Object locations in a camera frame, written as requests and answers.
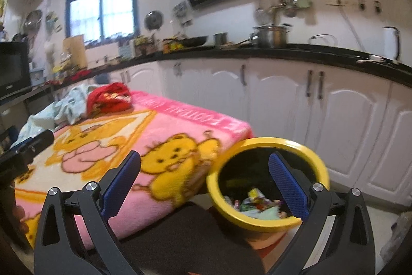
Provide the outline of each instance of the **electrical outlet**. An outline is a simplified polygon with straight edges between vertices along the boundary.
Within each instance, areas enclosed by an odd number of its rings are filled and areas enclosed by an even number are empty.
[[[326,2],[327,6],[344,6],[342,0],[328,0]]]

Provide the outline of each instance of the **person's finger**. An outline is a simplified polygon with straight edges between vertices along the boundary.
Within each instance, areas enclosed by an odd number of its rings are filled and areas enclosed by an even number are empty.
[[[15,216],[18,220],[21,220],[25,217],[24,209],[20,205],[16,206],[13,209],[12,213],[13,213],[13,216]]]
[[[28,225],[26,223],[20,223],[20,230],[26,234],[28,233],[28,231],[30,230],[30,228],[28,227]]]

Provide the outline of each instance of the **black countertop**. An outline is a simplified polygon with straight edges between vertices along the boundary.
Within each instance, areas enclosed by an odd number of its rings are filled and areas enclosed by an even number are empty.
[[[386,63],[382,64],[371,62],[357,64],[356,62],[358,60],[368,59],[369,54],[355,50],[348,50],[345,48],[309,44],[288,44],[287,48],[237,48],[224,50],[204,46],[193,48],[191,50],[172,52],[170,54],[156,52],[151,56],[135,58],[126,62],[122,62],[118,65],[108,66],[104,69],[99,69],[96,71],[91,70],[92,72],[90,74],[78,79],[76,82],[92,78],[101,73],[110,73],[116,70],[145,64],[152,61],[193,58],[268,58],[304,61],[309,63],[352,69],[359,72],[386,78],[388,80],[412,88],[412,67],[406,66],[404,64],[394,64],[391,60],[387,60]],[[76,82],[65,82],[63,85],[54,86],[54,90],[67,87]]]

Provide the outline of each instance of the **person's hand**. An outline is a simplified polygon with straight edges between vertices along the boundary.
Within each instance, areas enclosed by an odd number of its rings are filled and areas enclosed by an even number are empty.
[[[29,231],[28,225],[23,221],[23,218],[25,217],[24,209],[22,206],[17,205],[13,210],[12,210],[13,216],[17,218],[17,220],[20,222],[20,230],[26,234]]]

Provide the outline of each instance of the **pink blanket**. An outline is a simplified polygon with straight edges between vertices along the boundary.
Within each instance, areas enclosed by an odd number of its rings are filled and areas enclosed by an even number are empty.
[[[246,122],[213,111],[132,92],[133,109],[100,115],[55,133],[28,173],[16,179],[16,202],[26,213],[32,245],[47,191],[81,189],[117,167],[131,150],[142,157],[141,172],[119,214],[109,220],[118,238],[163,218],[190,199],[222,151],[252,136]],[[93,247],[76,218],[87,249]]]

